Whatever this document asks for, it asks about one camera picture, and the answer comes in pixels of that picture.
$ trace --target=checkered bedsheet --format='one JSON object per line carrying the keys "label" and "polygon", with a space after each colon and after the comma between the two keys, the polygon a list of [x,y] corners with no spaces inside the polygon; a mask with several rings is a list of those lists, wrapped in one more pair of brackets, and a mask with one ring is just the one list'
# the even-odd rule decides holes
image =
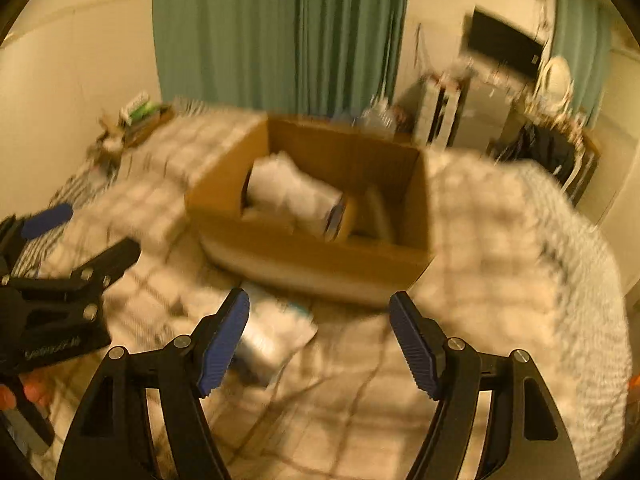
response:
{"label": "checkered bedsheet", "polygon": [[[189,333],[206,314],[185,309],[180,297],[207,287],[218,290],[222,301],[240,282],[207,261],[187,224],[183,195],[262,118],[229,109],[176,118],[124,158],[114,186],[76,212],[43,263],[43,273],[64,274],[124,236],[142,245],[139,262],[105,294],[114,345],[130,352],[159,348]],[[583,400],[576,395],[576,377],[564,372],[556,351],[562,338],[555,323],[561,278],[552,262],[542,258],[524,186],[500,167],[455,152],[430,153],[428,175],[436,257],[410,291],[412,298],[448,335],[464,338],[478,351],[527,349],[556,398],[578,460],[588,441],[597,441],[599,456],[582,469],[585,479],[595,478],[619,439],[597,431],[585,434],[576,424],[577,414],[584,415]],[[318,324],[311,343],[269,388],[244,386],[230,372],[203,400],[232,477],[404,478],[435,403],[415,387],[387,315],[293,299],[308,307]],[[65,433],[104,353],[53,370],[56,394],[50,418],[56,441],[44,457],[33,459],[45,479],[54,476]],[[171,471],[157,395],[150,396],[149,412],[159,465]],[[600,415],[591,415],[597,422]],[[488,395],[483,395],[461,478],[475,475],[487,416]],[[622,436],[622,414],[620,422]]]}

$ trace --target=white cloth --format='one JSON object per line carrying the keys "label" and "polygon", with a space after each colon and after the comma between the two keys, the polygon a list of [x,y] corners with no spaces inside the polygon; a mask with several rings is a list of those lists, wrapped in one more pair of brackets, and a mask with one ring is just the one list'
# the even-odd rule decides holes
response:
{"label": "white cloth", "polygon": [[559,283],[555,339],[561,373],[576,384],[568,424],[583,479],[597,478],[620,448],[631,352],[615,257],[600,232],[570,205],[535,162],[503,165],[525,185],[544,257]]}
{"label": "white cloth", "polygon": [[293,215],[319,237],[342,197],[337,189],[300,171],[285,152],[254,162],[246,193],[252,206]]}
{"label": "white cloth", "polygon": [[[201,287],[223,295],[239,284],[237,277],[206,259],[188,228],[183,194],[262,118],[217,109],[173,120],[142,147],[125,154],[118,183],[74,215],[59,246],[43,263],[49,274],[64,275],[125,235],[142,244],[139,262],[104,298],[114,345],[130,352],[159,348],[190,332],[206,312],[181,312],[176,308],[180,298]],[[618,304],[608,303],[607,311],[597,315],[593,310],[602,303],[586,303],[559,315],[561,283],[554,264],[541,256],[544,224],[528,205],[518,177],[477,158],[445,152],[430,153],[428,179],[436,257],[411,290],[412,298],[447,335],[463,337],[478,351],[507,355],[524,348],[532,354],[566,421],[583,478],[593,480],[610,460],[622,427],[602,433],[592,427],[591,419],[584,425],[579,418],[596,399],[602,401],[602,412],[616,412],[618,399],[607,397],[611,390],[606,384],[590,381],[581,386],[575,377],[588,370],[605,375],[614,367],[613,355],[605,352],[602,359],[588,361],[558,349],[572,326],[568,319],[608,316],[610,330],[616,324],[621,330],[625,325]],[[601,270],[585,266],[584,272],[580,280],[602,280]],[[318,326],[314,339],[269,388],[243,386],[228,373],[202,403],[232,477],[405,478],[435,403],[416,388],[388,315],[322,299],[290,298],[313,314]],[[590,356],[604,341],[598,337],[581,344],[581,351]],[[51,420],[56,440],[44,457],[34,457],[45,480],[53,478],[68,425],[104,353],[53,371],[57,387]],[[628,349],[623,349],[617,358],[627,357]],[[574,374],[566,373],[568,366],[574,367]],[[577,394],[578,388],[584,395]],[[484,399],[463,479],[474,477],[487,408]],[[171,459],[153,392],[149,413],[158,460],[166,472]]]}

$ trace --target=television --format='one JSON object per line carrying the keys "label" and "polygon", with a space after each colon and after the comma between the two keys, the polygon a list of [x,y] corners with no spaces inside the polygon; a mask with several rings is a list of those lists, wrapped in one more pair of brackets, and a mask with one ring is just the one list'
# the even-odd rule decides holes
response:
{"label": "television", "polygon": [[467,46],[469,50],[495,59],[528,80],[538,78],[544,46],[477,8],[471,19]]}

